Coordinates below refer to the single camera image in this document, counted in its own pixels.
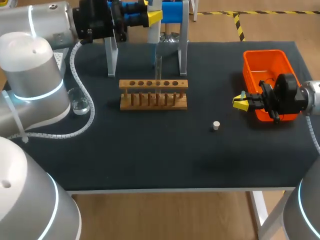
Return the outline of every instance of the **metal rod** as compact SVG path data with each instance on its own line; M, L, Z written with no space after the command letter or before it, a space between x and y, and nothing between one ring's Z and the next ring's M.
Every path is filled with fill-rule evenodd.
M133 106L134 103L135 103L135 95L134 95L134 93L132 92L132 93L131 93L131 106Z
M173 101L172 101L172 106L176 105L176 98L177 98L177 93L173 93Z
M155 105L159 106L159 93L155 94Z
M139 92L139 105L142 105L142 92Z
M151 103L151 92L148 92L148 106L150 106Z
M167 106L168 105L168 93L164 94L164 105Z

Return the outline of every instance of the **small white cap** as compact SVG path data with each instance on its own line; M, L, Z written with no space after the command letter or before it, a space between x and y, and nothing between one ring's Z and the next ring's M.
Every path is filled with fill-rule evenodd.
M220 122L218 121L213 122L213 130L218 130L219 126L220 126Z

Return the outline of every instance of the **robotic arm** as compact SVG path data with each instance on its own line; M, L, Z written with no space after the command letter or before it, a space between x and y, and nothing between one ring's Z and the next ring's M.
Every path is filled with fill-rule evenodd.
M156 26L160 34L162 11L147 4L80 0L76 8L61 1L0 10L0 67L11 87L0 95L0 136L53 124L68 114L70 102L53 50L72 47L78 39L124 42L128 26Z

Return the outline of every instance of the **test tube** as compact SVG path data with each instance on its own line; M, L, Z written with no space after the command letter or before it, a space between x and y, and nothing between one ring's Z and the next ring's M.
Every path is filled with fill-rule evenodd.
M161 55L155 56L154 69L155 69L155 80L161 80L161 72L162 72L162 56ZM160 94L161 91L156 88L155 93Z

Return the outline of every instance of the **white cable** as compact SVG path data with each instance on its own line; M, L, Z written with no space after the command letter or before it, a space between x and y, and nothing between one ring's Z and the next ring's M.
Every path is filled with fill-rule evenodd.
M81 80L80 80L80 78L79 78L79 76L77 74L76 67L75 67L75 56L76 56L76 53L77 53L78 49L81 46L82 46L82 44L80 42L78 42L73 47L72 52L70 54L70 68L71 68L71 72L72 72L72 75L74 77L74 80L79 85L79 87L82 90L85 98L89 102L89 105L90 105L90 118L89 118L88 122L81 129L79 129L78 131L75 131L73 133L68 133L68 134L48 134L48 133L27 132L26 135L28 137L45 138L45 139L69 139L69 138L73 138L75 136L78 136L78 135L82 134L93 123L93 121L95 119L95 104L94 104L94 101L92 100L90 94L88 93L87 89L85 88L85 86L81 82ZM14 139L14 138L17 138L17 137L20 137L20 135L19 134L14 134L14 135L8 137L8 139Z
M13 119L15 120L15 124L18 127L20 135L22 137L22 141L26 144L29 141L29 139L28 139L28 137L26 135L26 132L24 130L24 126L21 123L19 114L17 113L17 110L15 108L15 105L11 101L11 98L9 97L9 95L8 95L6 90L2 91L2 95L4 97L4 100L6 101L6 104L8 104L8 107L11 110L11 113L13 115Z
M310 135L311 135L312 141L314 143L314 146L315 146L316 150L318 151L318 153L320 154L320 146L318 144L318 141L316 139L314 130L312 128L310 117L309 116L305 116L305 119L306 119L306 123L308 124L308 128L309 128Z

